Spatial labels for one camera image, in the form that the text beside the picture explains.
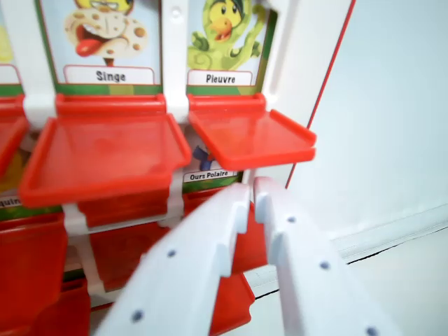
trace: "hole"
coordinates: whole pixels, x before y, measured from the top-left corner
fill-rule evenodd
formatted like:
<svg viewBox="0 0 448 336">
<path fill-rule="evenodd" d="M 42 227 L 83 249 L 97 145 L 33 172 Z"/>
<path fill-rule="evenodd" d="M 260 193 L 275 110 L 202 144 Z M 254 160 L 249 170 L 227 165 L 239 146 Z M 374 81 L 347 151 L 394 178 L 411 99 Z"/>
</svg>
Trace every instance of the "hole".
<svg viewBox="0 0 448 336">
<path fill-rule="evenodd" d="M 182 15 L 181 9 L 179 7 L 173 7 L 171 10 L 171 15 L 173 18 L 177 19 Z"/>
<path fill-rule="evenodd" d="M 139 322 L 143 318 L 143 312 L 141 310 L 136 310 L 131 316 L 131 321 L 133 323 Z"/>
<path fill-rule="evenodd" d="M 379 332 L 375 327 L 369 327 L 365 330 L 365 333 L 369 336 L 378 336 Z"/>
<path fill-rule="evenodd" d="M 323 261 L 319 265 L 322 270 L 329 270 L 330 269 L 330 263 L 328 261 Z"/>
</svg>

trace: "white plastic strip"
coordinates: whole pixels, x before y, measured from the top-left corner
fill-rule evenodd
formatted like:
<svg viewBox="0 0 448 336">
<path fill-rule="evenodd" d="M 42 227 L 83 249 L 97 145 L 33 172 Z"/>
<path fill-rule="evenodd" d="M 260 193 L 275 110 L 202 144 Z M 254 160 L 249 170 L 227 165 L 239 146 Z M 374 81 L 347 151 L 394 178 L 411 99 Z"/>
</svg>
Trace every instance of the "white plastic strip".
<svg viewBox="0 0 448 336">
<path fill-rule="evenodd" d="M 259 177 L 254 195 L 267 259 L 277 268 L 286 335 L 401 335 L 291 193 Z"/>
<path fill-rule="evenodd" d="M 162 1 L 162 70 L 163 93 L 167 112 L 178 123 L 187 123 L 189 103 L 187 90 L 189 0 Z"/>
<path fill-rule="evenodd" d="M 96 335 L 208 335 L 248 213 L 249 187 L 239 183 L 198 207 L 141 259 Z"/>
<path fill-rule="evenodd" d="M 34 0 L 0 0 L 25 93 L 24 111 L 36 129 L 56 116 L 55 89 Z"/>
<path fill-rule="evenodd" d="M 351 0 L 269 0 L 278 13 L 262 93 L 276 109 L 307 125 Z"/>
</svg>

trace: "red plastic tray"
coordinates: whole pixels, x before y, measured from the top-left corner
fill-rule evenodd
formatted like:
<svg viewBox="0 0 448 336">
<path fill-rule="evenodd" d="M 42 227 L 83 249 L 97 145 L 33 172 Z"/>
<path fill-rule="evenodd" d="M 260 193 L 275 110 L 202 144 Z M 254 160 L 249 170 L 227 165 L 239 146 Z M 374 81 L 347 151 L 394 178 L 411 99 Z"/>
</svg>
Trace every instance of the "red plastic tray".
<svg viewBox="0 0 448 336">
<path fill-rule="evenodd" d="M 255 296 L 243 274 L 221 278 L 210 335 L 221 335 L 249 323 L 251 321 L 249 307 L 254 302 Z"/>
<path fill-rule="evenodd" d="M 159 190 L 190 159 L 169 114 L 51 118 L 19 194 L 27 207 L 46 207 Z"/>
<path fill-rule="evenodd" d="M 265 111 L 262 94 L 189 96 L 189 120 L 222 168 L 310 161 L 316 135 L 277 111 Z"/>
<path fill-rule="evenodd" d="M 28 328 L 60 296 L 67 234 L 61 213 L 0 222 L 0 334 Z"/>
<path fill-rule="evenodd" d="M 85 279 L 62 285 L 60 299 L 36 319 L 27 336 L 88 336 L 90 297 Z"/>
<path fill-rule="evenodd" d="M 169 229 L 148 223 L 90 235 L 99 277 L 106 291 L 122 288 L 140 262 L 143 253 Z"/>
<path fill-rule="evenodd" d="M 167 212 L 169 189 L 79 202 L 89 227 L 162 215 Z"/>
<path fill-rule="evenodd" d="M 14 98 L 0 97 L 0 177 L 5 174 L 29 127 L 22 103 L 23 95 Z"/>
</svg>

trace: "red plastic bin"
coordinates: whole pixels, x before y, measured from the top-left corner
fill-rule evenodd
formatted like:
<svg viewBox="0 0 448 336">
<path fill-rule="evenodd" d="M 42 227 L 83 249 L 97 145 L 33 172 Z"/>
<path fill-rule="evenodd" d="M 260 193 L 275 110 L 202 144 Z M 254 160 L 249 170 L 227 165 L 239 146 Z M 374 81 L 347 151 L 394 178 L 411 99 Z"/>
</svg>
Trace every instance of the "red plastic bin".
<svg viewBox="0 0 448 336">
<path fill-rule="evenodd" d="M 99 277 L 106 291 L 122 288 L 143 253 L 168 233 L 157 223 L 148 223 L 90 235 Z"/>
<path fill-rule="evenodd" d="M 266 112 L 265 98 L 189 96 L 188 119 L 222 168 L 232 171 L 310 161 L 316 135 L 281 113 Z"/>
<path fill-rule="evenodd" d="M 67 234 L 55 213 L 0 222 L 0 334 L 26 330 L 60 296 Z"/>
<path fill-rule="evenodd" d="M 27 207 L 168 188 L 191 150 L 163 95 L 59 96 L 19 194 Z"/>
<path fill-rule="evenodd" d="M 27 133 L 29 124 L 23 112 L 23 95 L 0 97 L 0 177 Z"/>
<path fill-rule="evenodd" d="M 87 281 L 63 283 L 59 300 L 36 319 L 28 336 L 88 336 L 90 296 Z"/>
<path fill-rule="evenodd" d="M 166 214 L 169 189 L 79 202 L 89 227 Z"/>
</svg>

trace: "green border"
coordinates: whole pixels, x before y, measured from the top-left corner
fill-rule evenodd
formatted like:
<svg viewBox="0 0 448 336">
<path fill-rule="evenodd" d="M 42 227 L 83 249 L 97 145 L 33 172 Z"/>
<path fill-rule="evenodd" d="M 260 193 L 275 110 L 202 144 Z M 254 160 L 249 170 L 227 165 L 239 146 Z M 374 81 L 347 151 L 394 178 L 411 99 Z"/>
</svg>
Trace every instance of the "green border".
<svg viewBox="0 0 448 336">
<path fill-rule="evenodd" d="M 17 96 L 23 93 L 21 84 L 0 85 L 0 97 Z"/>
<path fill-rule="evenodd" d="M 57 93 L 65 95 L 156 95 L 163 92 L 163 85 L 91 85 L 91 84 L 61 84 L 57 81 L 55 64 L 51 54 L 50 42 L 47 36 L 45 22 L 43 21 L 41 0 L 34 0 L 37 9 L 37 17 L 43 44 L 45 46 L 45 53 L 47 55 L 47 62 L 50 66 L 51 77 L 53 85 Z"/>
<path fill-rule="evenodd" d="M 263 49 L 261 52 L 260 66 L 258 67 L 257 81 L 254 86 L 198 86 L 187 85 L 187 93 L 192 95 L 214 95 L 214 96 L 235 96 L 235 95 L 254 95 L 261 92 L 263 82 L 265 81 L 267 60 L 271 53 L 272 40 L 274 38 L 275 26 L 277 24 L 277 12 L 269 10 L 267 19 L 267 28 Z"/>
<path fill-rule="evenodd" d="M 62 212 L 62 207 L 51 206 L 47 208 L 29 209 L 22 205 L 11 206 L 9 208 L 0 209 L 0 221 L 7 221 L 10 219 L 26 218 L 31 216 L 43 215 L 43 214 L 55 214 Z"/>
</svg>

